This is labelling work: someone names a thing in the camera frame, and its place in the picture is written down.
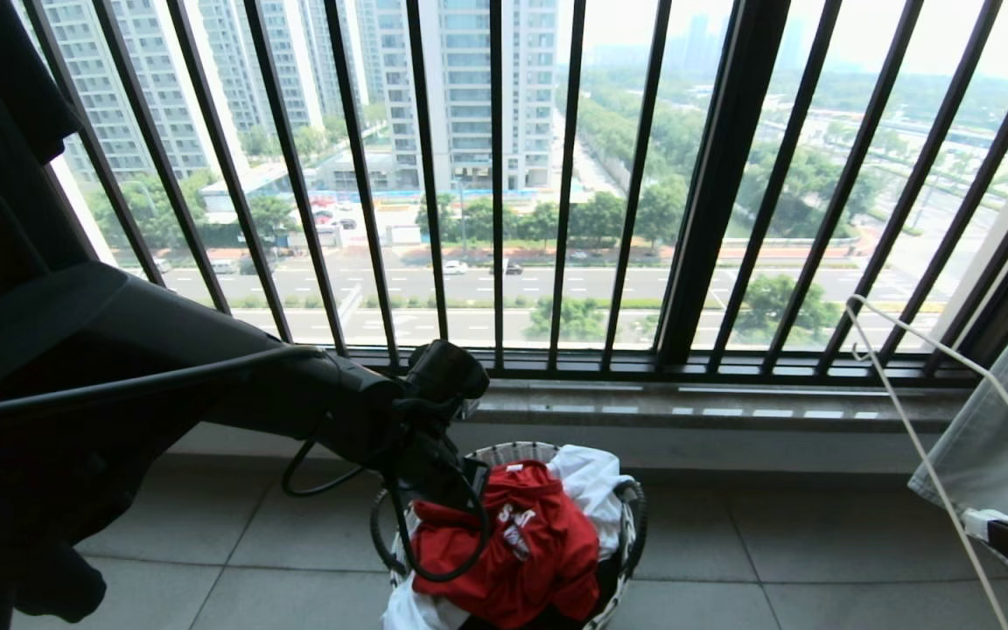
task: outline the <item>sky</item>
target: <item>sky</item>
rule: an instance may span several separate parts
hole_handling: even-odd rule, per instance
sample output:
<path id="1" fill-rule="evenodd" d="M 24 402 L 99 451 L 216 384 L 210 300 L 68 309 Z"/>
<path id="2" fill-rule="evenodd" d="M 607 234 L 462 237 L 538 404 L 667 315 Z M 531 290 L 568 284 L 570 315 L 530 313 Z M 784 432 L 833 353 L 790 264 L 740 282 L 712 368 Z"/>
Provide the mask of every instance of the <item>sky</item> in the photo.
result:
<path id="1" fill-rule="evenodd" d="M 571 32 L 573 5 L 573 0 L 560 0 L 559 32 Z M 585 47 L 591 49 L 609 43 L 647 47 L 655 24 L 655 0 L 632 3 L 588 0 Z M 711 17 L 712 31 L 721 32 L 728 23 L 731 5 L 728 0 L 674 0 L 667 34 L 678 36 L 687 32 L 691 17 L 698 13 Z M 804 55 L 815 35 L 823 7 L 823 0 L 792 0 L 787 28 L 793 23 L 799 24 L 793 28 L 804 32 Z M 863 72 L 879 71 L 903 8 L 899 0 L 844 0 L 829 64 Z M 927 0 L 912 32 L 901 72 L 943 76 L 955 72 L 980 8 L 980 0 Z M 560 64 L 568 62 L 569 48 L 571 38 L 560 36 L 557 50 Z M 1003 3 L 993 25 L 991 39 L 979 61 L 978 75 L 1008 79 L 1008 0 Z"/>

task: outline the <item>floor tile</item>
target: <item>floor tile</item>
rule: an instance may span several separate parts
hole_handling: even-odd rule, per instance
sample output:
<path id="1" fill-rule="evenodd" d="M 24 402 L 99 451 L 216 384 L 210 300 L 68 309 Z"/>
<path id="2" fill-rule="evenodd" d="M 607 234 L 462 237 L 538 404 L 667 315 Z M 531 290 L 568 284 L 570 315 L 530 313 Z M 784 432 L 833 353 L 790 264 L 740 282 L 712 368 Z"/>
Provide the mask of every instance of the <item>floor tile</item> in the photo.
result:
<path id="1" fill-rule="evenodd" d="M 220 566 L 89 558 L 100 570 L 108 593 L 99 609 L 72 625 L 56 617 L 15 613 L 15 630 L 187 630 Z"/>
<path id="2" fill-rule="evenodd" d="M 77 545 L 113 557 L 224 563 L 271 474 L 157 469 L 123 517 Z"/>
<path id="3" fill-rule="evenodd" d="M 977 582 L 766 584 L 781 630 L 996 630 Z M 1008 580 L 995 586 L 1008 614 Z"/>
<path id="4" fill-rule="evenodd" d="M 379 480 L 369 474 L 307 499 L 272 489 L 231 565 L 387 571 L 368 533 L 368 511 L 379 490 Z M 385 506 L 384 514 L 389 512 L 391 507 Z"/>
<path id="5" fill-rule="evenodd" d="M 711 492 L 651 486 L 641 579 L 755 582 L 721 499 Z"/>
<path id="6" fill-rule="evenodd" d="M 375 630 L 389 594 L 383 574 L 227 566 L 194 627 Z"/>
<path id="7" fill-rule="evenodd" d="M 617 607 L 609 630 L 777 630 L 757 584 L 637 580 Z"/>
<path id="8" fill-rule="evenodd" d="M 948 514 L 908 490 L 736 494 L 733 518 L 763 582 L 973 580 Z M 1008 570 L 979 547 L 988 575 Z"/>

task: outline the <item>laundry basket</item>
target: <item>laundry basket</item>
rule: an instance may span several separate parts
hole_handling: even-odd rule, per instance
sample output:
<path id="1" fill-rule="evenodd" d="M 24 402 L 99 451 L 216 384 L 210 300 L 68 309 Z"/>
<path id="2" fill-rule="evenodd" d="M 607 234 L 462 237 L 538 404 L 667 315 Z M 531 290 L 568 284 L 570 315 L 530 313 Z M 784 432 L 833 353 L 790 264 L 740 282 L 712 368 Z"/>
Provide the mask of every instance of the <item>laundry basket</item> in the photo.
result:
<path id="1" fill-rule="evenodd" d="M 559 448 L 553 444 L 543 442 L 508 442 L 497 444 L 495 447 L 481 448 L 481 450 L 471 454 L 471 458 L 488 463 L 488 466 L 495 467 L 500 464 L 508 464 L 520 460 L 535 460 L 548 463 L 559 452 Z M 620 557 L 620 571 L 617 574 L 616 591 L 603 610 L 600 610 L 594 617 L 586 622 L 585 630 L 596 630 L 599 627 L 608 625 L 613 618 L 613 612 L 624 598 L 628 588 L 629 579 L 633 577 L 636 563 L 640 561 L 640 554 L 644 553 L 644 541 L 647 536 L 647 501 L 644 498 L 644 490 L 635 481 L 621 483 L 614 490 L 621 501 L 620 510 L 620 546 L 617 549 L 617 557 Z M 391 587 L 400 586 L 407 579 L 404 574 L 404 566 L 407 565 L 407 557 L 403 550 L 403 543 L 399 534 L 395 534 L 391 543 L 391 551 L 384 546 L 380 533 L 379 512 L 384 505 L 388 491 L 381 490 L 376 495 L 375 502 L 372 503 L 372 541 L 376 550 L 380 551 L 380 557 L 384 565 L 391 571 Z M 413 531 L 419 523 L 414 511 L 405 511 L 407 517 L 408 531 Z"/>

